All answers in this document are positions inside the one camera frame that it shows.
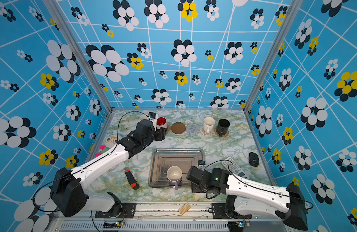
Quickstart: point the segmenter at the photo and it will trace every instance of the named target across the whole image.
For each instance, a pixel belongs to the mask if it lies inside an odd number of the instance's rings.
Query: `ventilation grille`
[[[95,222],[97,228],[103,231],[115,231],[116,229],[102,229],[101,222]],[[119,231],[228,231],[227,222],[179,222],[179,221],[127,221]],[[96,231],[92,222],[84,221],[65,221],[61,225],[60,232],[76,231]]]

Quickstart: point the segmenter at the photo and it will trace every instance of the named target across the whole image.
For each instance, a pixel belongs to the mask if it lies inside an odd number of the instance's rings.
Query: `computer mouse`
[[[249,161],[249,164],[254,166],[254,167],[257,167],[258,164],[260,163],[258,155],[256,153],[254,153],[254,152],[250,152],[249,153],[248,161]]]

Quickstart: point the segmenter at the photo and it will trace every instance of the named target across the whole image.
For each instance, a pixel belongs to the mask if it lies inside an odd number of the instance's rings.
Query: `stainless steel tray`
[[[167,179],[167,170],[171,166],[178,166],[182,170],[182,182],[179,186],[191,187],[191,183],[186,179],[186,174],[192,165],[198,165],[198,160],[204,160],[202,149],[158,148],[154,150],[149,172],[149,186],[171,188]]]

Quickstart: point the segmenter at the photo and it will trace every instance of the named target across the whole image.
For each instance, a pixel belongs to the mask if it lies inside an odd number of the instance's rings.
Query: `green marble pattern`
[[[112,142],[106,142],[110,136],[116,137],[117,126],[120,117],[131,110],[116,110],[112,122],[105,136],[104,145],[112,147]],[[250,128],[242,110],[140,110],[143,113],[155,112],[159,117],[165,117],[169,125],[175,122],[182,122],[186,125],[195,123],[200,127],[203,125],[205,117],[213,117],[216,125],[221,118],[230,121],[229,136],[220,138],[215,134],[204,136],[201,133],[191,136],[184,132],[182,135],[175,135],[170,131],[164,141],[154,141],[144,151],[135,155],[124,163],[116,165],[98,179],[93,181],[88,190],[92,192],[107,193],[113,192],[121,201],[208,201],[204,193],[191,193],[190,188],[151,188],[148,185],[148,175],[153,150],[156,148],[200,148],[204,150],[205,161],[210,164],[214,161],[232,156],[239,166],[246,172],[249,179],[265,184],[270,184],[264,166],[260,163],[258,167],[253,167],[248,163],[249,152],[258,152],[253,140]],[[139,122],[139,113],[130,113],[123,117],[119,137],[126,136],[131,130],[136,128]],[[208,169],[223,168],[220,162],[211,165]],[[127,182],[124,170],[129,168],[135,179],[139,182],[140,188],[133,190]],[[211,201],[225,201],[226,195],[221,194]]]

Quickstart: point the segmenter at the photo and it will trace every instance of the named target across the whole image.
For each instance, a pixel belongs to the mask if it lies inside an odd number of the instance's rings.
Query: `blue wallpaper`
[[[291,0],[57,1],[115,108],[240,108]]]
[[[84,163],[105,114],[43,2],[0,2],[1,232],[46,229],[34,192]],[[37,204],[51,211],[47,190]]]
[[[248,115],[309,231],[357,232],[357,0],[303,2]]]

